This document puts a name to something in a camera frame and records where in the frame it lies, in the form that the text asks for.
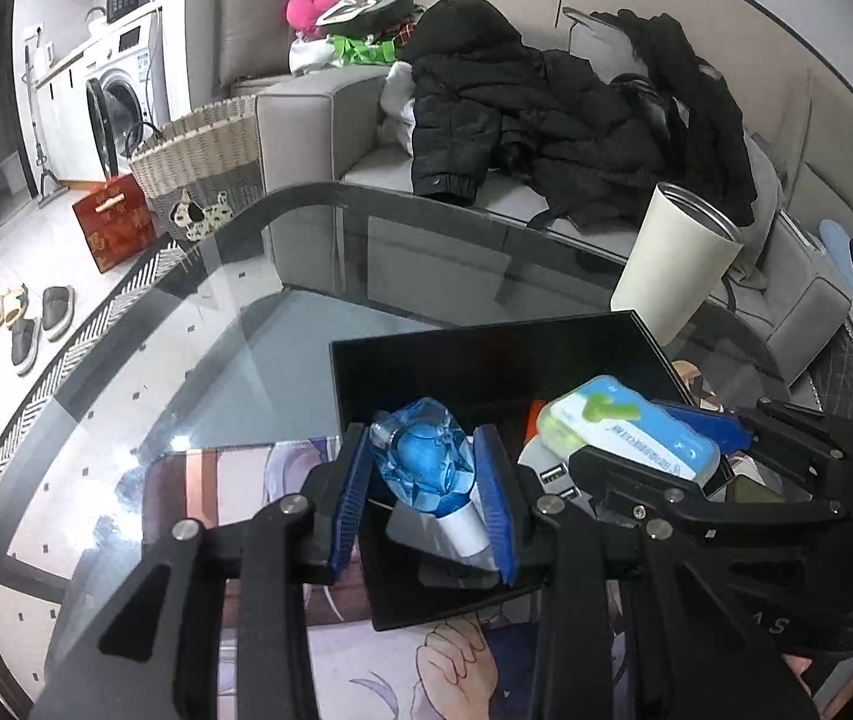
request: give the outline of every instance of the orange object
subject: orange object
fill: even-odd
[[[146,196],[132,175],[111,178],[75,202],[73,212],[101,274],[156,240]]]
[[[528,445],[531,440],[537,437],[537,418],[540,416],[540,412],[545,405],[545,400],[534,400],[530,404],[530,413],[526,418],[526,437],[523,439],[523,446]]]

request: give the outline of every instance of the glass tabletop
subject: glass tabletop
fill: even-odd
[[[602,313],[622,271],[505,218],[341,184],[270,194],[187,253],[142,262],[132,286],[168,272],[77,330],[0,470],[0,693],[21,717],[173,522],[250,517],[276,486],[276,442],[335,454],[329,343]],[[728,407],[788,399],[767,347],[719,305],[665,353]]]

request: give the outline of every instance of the black jacket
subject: black jacket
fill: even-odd
[[[743,113],[723,76],[696,55],[682,25],[666,13],[652,19],[631,10],[592,15],[625,32],[653,85],[689,108],[679,183],[741,227],[752,224],[756,186],[743,143]]]
[[[402,58],[413,65],[420,196],[469,205],[487,171],[504,170],[588,227],[639,223],[658,180],[682,183],[641,112],[588,61],[525,47],[485,0],[437,2]]]

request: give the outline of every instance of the blue plastic bottle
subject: blue plastic bottle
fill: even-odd
[[[476,479],[463,428],[447,407],[426,397],[370,426],[380,475],[402,503],[437,518],[463,557],[489,544],[469,493]]]

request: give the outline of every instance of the green bag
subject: green bag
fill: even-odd
[[[396,62],[396,45],[391,40],[367,44],[345,35],[329,35],[327,39],[333,42],[336,55],[345,65],[391,65]]]

